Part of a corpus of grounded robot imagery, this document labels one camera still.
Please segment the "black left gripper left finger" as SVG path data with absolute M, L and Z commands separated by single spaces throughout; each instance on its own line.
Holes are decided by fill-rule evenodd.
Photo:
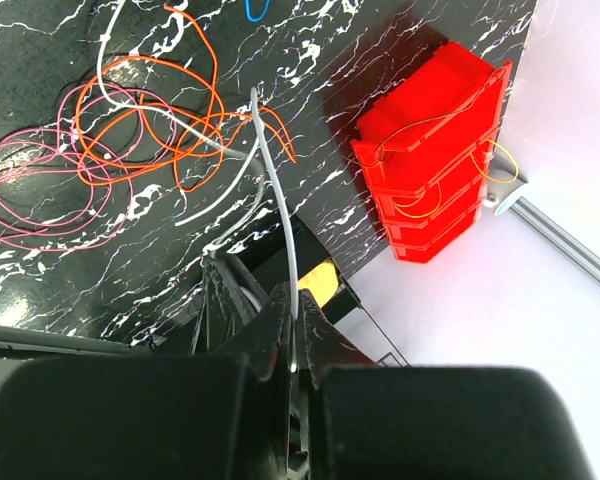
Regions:
M 283 479 L 290 289 L 199 355 L 25 362 L 0 388 L 0 479 Z

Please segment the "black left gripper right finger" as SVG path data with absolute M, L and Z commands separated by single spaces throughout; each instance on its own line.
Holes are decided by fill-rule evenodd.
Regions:
M 571 417 L 517 367 L 382 367 L 312 295 L 299 296 L 299 362 L 314 479 L 590 479 Z

